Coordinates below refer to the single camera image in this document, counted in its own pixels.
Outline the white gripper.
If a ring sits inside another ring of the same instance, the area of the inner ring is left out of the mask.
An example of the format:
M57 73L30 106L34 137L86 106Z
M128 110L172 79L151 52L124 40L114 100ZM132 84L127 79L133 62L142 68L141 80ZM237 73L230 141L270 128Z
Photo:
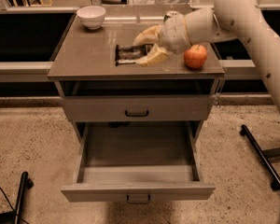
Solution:
M141 32L133 41L134 46L144 44L155 44L149 53L136 60L142 66L151 66L161 63L169 58L172 53L178 54L189 49L192 45L186 25L186 18L183 14L178 14L163 25L153 25Z

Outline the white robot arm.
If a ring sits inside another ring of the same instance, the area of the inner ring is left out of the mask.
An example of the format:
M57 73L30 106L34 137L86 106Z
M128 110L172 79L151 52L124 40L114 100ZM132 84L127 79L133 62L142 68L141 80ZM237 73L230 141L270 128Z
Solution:
M280 112L280 36L264 20L257 0L215 0L212 7L176 13L140 33L136 46L152 44L137 62L151 65L202 42L237 38L245 47Z

